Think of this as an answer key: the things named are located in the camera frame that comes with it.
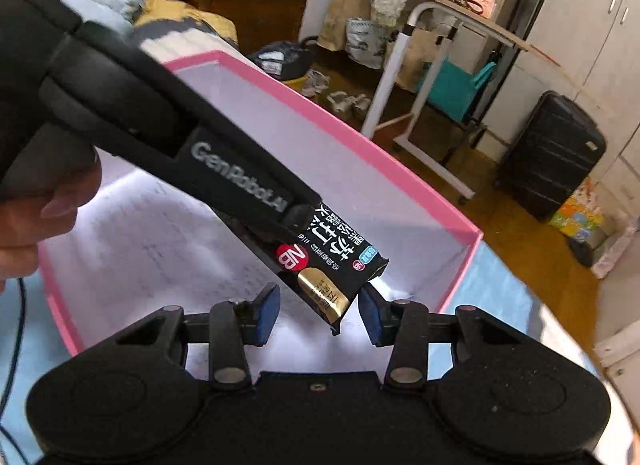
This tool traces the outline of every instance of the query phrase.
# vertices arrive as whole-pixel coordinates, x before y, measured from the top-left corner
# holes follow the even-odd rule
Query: black bag
[[[265,73],[280,82],[304,77],[314,63],[315,55],[308,48],[318,37],[307,37],[302,42],[274,42],[249,55],[248,59]]]
[[[505,156],[496,184],[508,188],[536,219],[547,220],[606,150],[607,142],[591,117],[565,96],[548,91]]]

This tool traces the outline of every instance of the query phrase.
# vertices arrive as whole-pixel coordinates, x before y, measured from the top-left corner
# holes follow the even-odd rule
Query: paper bag
[[[433,62],[438,47],[436,46],[437,35],[426,30],[416,28],[411,35],[409,45],[405,50],[402,67],[396,77],[396,84],[403,90],[416,92],[418,82],[424,73],[424,63]],[[387,59],[393,51],[395,44],[390,44],[387,48]]]
[[[324,16],[318,44],[329,51],[342,51],[347,44],[347,20],[368,19],[371,5],[368,0],[332,0]]]

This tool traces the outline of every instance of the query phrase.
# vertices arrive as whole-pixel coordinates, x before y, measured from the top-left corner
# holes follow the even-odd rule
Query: white cabinet
[[[614,160],[602,184],[631,217],[640,216],[640,180],[623,159]]]
[[[622,398],[625,400],[625,407],[632,416],[636,424],[640,423],[640,388],[638,378],[640,378],[640,352],[630,355],[626,359],[616,363],[607,369],[609,377],[616,386]]]
[[[607,39],[621,2],[545,0],[527,40],[582,84]]]
[[[505,142],[512,143],[526,125],[534,107],[531,102],[537,101],[542,93],[553,90],[572,99],[578,97],[578,105],[592,114],[598,125],[606,125],[602,130],[607,141],[609,134],[613,137],[613,150],[607,151],[607,158],[599,164],[602,177],[634,129],[620,127],[615,113],[608,109],[600,112],[597,104],[581,98],[578,92],[595,69],[609,32],[622,19],[622,16],[618,18],[622,4],[623,0],[545,0],[527,40],[558,62],[571,81],[551,63],[536,55],[521,53],[484,118],[489,130]],[[640,16],[640,0],[637,8]],[[623,28],[630,19],[631,11]],[[525,104],[529,106],[528,112],[523,110]],[[489,140],[482,140],[478,149],[488,156],[500,152],[492,148]]]
[[[622,157],[637,174],[640,174],[640,128],[636,130],[626,149],[622,152]]]
[[[594,171],[596,180],[608,170],[640,124],[639,27],[640,0],[622,0],[602,51],[578,96],[578,105],[591,115],[607,139],[607,154]]]

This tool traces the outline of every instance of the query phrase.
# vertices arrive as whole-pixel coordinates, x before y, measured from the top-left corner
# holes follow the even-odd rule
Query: black base
[[[243,345],[264,345],[279,289],[209,314],[168,306],[52,370],[27,417],[41,465],[332,463],[593,464],[609,420],[600,381],[473,306],[434,315],[387,302],[367,285],[358,307],[377,347],[374,372],[263,373]],[[189,343],[209,343],[209,380],[184,369]],[[428,381],[430,343],[454,366]]]

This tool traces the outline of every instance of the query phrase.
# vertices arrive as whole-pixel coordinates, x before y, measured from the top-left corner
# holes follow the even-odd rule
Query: black cable
[[[4,410],[9,402],[9,395],[14,387],[15,371],[18,368],[18,358],[20,357],[20,348],[22,347],[24,322],[27,317],[27,294],[24,287],[24,280],[22,278],[18,279],[18,288],[20,289],[20,316],[18,317],[18,329],[15,333],[14,354],[11,357],[9,374],[7,375],[6,384],[4,384],[4,391],[0,398],[0,420],[2,420],[2,415],[4,415]]]
[[[22,337],[24,335],[24,324],[27,317],[27,291],[24,285],[24,280],[22,278],[18,279],[18,289],[20,292],[20,313],[18,315],[18,329],[15,333],[15,342],[14,342],[14,353],[11,357],[11,364],[9,366],[9,374],[6,378],[6,384],[4,384],[4,390],[2,391],[2,397],[0,397],[0,420],[2,420],[2,415],[4,415],[4,410],[6,409],[7,403],[9,403],[9,396],[11,395],[11,390],[14,387],[15,381],[15,373],[18,369],[18,359],[20,357],[20,349],[22,348]],[[18,442],[14,440],[14,437],[5,429],[2,425],[0,425],[0,434],[4,435],[7,441],[15,448],[16,452],[20,455],[22,461],[24,461],[25,465],[31,465],[27,460],[24,452],[18,445]]]
[[[14,437],[11,436],[11,433],[7,431],[7,429],[5,429],[2,425],[0,425],[0,434],[2,434],[7,439],[7,441],[12,445],[12,447],[14,447],[14,449],[20,455],[20,458],[24,462],[24,465],[31,465],[31,463],[29,463],[29,460],[27,460],[27,457],[25,456],[24,452],[18,445],[18,442],[14,440]]]

